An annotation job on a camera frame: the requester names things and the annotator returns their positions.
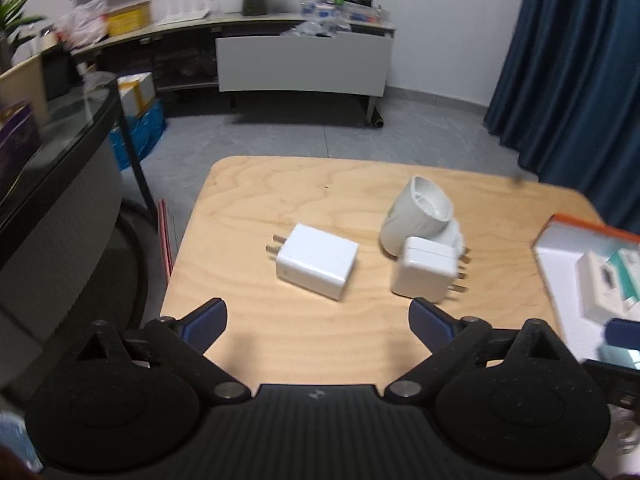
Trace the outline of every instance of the blue curtain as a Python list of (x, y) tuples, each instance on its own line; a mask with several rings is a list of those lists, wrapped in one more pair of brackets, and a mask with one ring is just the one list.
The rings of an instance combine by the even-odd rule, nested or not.
[(540, 182), (640, 233), (640, 0), (523, 0), (484, 118)]

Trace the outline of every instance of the wood grain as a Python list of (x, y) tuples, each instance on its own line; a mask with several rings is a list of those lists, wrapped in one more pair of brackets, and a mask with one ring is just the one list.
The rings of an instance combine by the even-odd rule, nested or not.
[[(228, 329), (206, 355), (254, 390), (261, 383), (384, 388), (429, 355), (409, 330), (410, 300), (389, 289), (393, 261), (378, 245), (386, 212), (414, 174), (451, 198), (470, 249), (468, 292), (452, 292), (440, 306), (497, 327), (530, 317), (556, 327), (530, 245), (556, 212), (600, 222), (578, 192), (439, 168), (271, 156), (235, 156), (212, 167), (162, 314), (179, 318), (223, 298)], [(341, 302), (276, 279), (265, 246), (298, 222), (359, 243)]]

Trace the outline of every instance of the yellow box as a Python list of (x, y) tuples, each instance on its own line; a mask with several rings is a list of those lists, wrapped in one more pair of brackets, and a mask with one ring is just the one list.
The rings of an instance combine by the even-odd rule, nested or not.
[(151, 24), (151, 2), (142, 2), (122, 9), (112, 10), (107, 15), (110, 36), (133, 32)]

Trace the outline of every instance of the plastic bag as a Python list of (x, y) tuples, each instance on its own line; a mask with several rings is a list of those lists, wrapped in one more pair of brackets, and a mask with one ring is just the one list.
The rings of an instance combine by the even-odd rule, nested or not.
[(75, 48), (91, 46), (107, 35), (108, 11), (107, 0), (91, 0), (62, 16), (58, 30)]

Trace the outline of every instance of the floor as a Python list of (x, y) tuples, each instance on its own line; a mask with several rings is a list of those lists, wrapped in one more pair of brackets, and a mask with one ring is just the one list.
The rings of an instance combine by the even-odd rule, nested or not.
[[(156, 199), (164, 198), (178, 235), (186, 229), (210, 167), (231, 155), (295, 155), (382, 160), (536, 180), (518, 153), (498, 144), (482, 115), (407, 100), (384, 100), (384, 128), (367, 128), (352, 96), (256, 92), (236, 108), (219, 95), (183, 94), (166, 103), (168, 127), (142, 162)], [(141, 200), (130, 170), (124, 194)], [(149, 262), (145, 320), (156, 317), (166, 284), (157, 238), (136, 222)]]

